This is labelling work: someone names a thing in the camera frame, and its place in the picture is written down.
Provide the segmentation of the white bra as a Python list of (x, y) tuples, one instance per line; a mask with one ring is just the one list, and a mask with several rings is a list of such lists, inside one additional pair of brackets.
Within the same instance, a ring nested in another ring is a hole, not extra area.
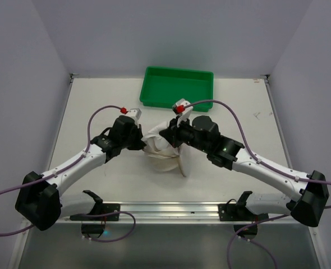
[(141, 139), (146, 144), (143, 152), (148, 157), (156, 159), (171, 159), (179, 156), (179, 150), (160, 135), (160, 131), (166, 130), (169, 122), (161, 122), (149, 130)]

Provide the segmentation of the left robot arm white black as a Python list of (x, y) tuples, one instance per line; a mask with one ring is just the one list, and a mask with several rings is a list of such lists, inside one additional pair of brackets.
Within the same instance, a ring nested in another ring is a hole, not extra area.
[(120, 115), (108, 134), (94, 137), (76, 156), (43, 174), (32, 171), (26, 175), (15, 209), (41, 231), (49, 229), (62, 217), (101, 216), (105, 212), (103, 200), (94, 192), (85, 190), (75, 196), (65, 196), (65, 192), (87, 173), (118, 156), (123, 149), (143, 149), (145, 144), (141, 140), (138, 121), (137, 116)]

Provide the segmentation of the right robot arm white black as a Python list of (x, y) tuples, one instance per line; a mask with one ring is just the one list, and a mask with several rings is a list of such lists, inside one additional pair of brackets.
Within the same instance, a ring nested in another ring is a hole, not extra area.
[(206, 153), (212, 164), (249, 175), (279, 190), (278, 194), (243, 192), (236, 204), (241, 215), (290, 215), (303, 225), (319, 225), (329, 198), (321, 172), (314, 170), (308, 174), (271, 161), (264, 164), (260, 156), (249, 153), (242, 143), (223, 136), (209, 116), (182, 122), (172, 119), (159, 134), (173, 147), (185, 143)]

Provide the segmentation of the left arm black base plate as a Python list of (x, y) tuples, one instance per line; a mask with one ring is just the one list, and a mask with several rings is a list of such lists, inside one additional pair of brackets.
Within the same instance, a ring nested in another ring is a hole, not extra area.
[[(88, 213), (88, 215), (92, 215), (92, 217), (78, 214), (78, 215), (70, 216), (70, 220), (71, 221), (118, 221), (119, 214), (116, 214), (116, 212), (119, 212), (120, 209), (121, 209), (121, 205), (119, 203), (102, 203), (95, 205), (94, 208), (91, 210), (91, 212)], [(107, 216), (94, 217), (94, 215), (102, 215), (102, 214), (107, 214)]]

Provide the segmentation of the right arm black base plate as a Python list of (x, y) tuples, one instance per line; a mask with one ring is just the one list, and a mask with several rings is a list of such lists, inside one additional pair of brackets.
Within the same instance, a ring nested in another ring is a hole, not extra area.
[(218, 215), (220, 221), (256, 222), (269, 218), (268, 214), (256, 215), (245, 207), (237, 207), (235, 203), (218, 204)]

